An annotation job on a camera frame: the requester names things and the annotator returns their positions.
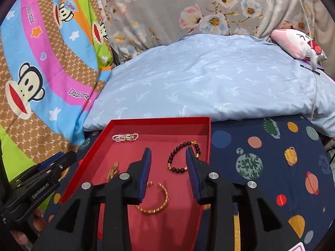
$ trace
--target red tray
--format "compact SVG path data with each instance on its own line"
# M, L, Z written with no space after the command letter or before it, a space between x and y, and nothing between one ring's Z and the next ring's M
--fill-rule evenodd
M138 133L133 142L114 142L115 134ZM145 215L134 206L128 206L129 230L133 251L191 251L197 237L202 208L192 195L187 172L175 174L167 168L170 153L181 143L197 141L200 159L209 161L210 117L120 119L112 120L95 141L74 174L61 199L63 204L86 181L94 185L107 182L108 171L119 162L119 171L125 172L131 162L142 158L144 149L152 151L149 181L141 207L154 209L165 198L157 183L162 183L170 197L168 206L157 214ZM174 157L174 167L185 167L185 149ZM98 236L102 236L102 205Z

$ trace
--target gold earring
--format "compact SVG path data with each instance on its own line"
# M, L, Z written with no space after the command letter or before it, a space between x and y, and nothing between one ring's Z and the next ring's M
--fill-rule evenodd
M150 181L150 182L148 182L147 186L151 186L152 184L153 184L152 181ZM143 213L146 213L146 214L154 214L154 213L157 213L157 212L163 210L167 206L167 204L169 202L169 195L167 193L167 190L160 183L158 183L158 186L161 187L163 189L163 191L165 192L165 201L164 201L164 203L160 207L158 207L156 209L143 209L140 206L135 206L139 211L141 211Z
M118 162L114 162L113 169L110 169L109 172L108 172L107 180L110 181L118 173L119 173L119 163Z

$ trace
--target pink pillow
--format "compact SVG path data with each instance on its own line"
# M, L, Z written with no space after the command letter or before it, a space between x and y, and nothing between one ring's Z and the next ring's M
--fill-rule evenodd
M301 60L310 60L312 55L312 46L317 54L318 61L327 59L322 48L305 33L295 29L276 29L270 34L281 48L283 48L292 57Z

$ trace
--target cartoon blanket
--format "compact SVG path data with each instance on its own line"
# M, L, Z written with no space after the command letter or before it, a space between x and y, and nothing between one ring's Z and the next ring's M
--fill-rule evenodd
M80 147L115 65L97 0L17 0L0 33L0 135L12 179Z

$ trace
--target finger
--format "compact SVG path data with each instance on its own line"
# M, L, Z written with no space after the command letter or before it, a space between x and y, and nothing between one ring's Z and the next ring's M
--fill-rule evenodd
M42 231L46 226L46 222L42 217L35 217L34 219L34 227L37 231Z
M10 232L18 244L25 245L28 243L28 238L23 232L17 230L11 230Z
M37 217L41 217L42 216L42 211L40 209L35 209L34 214Z

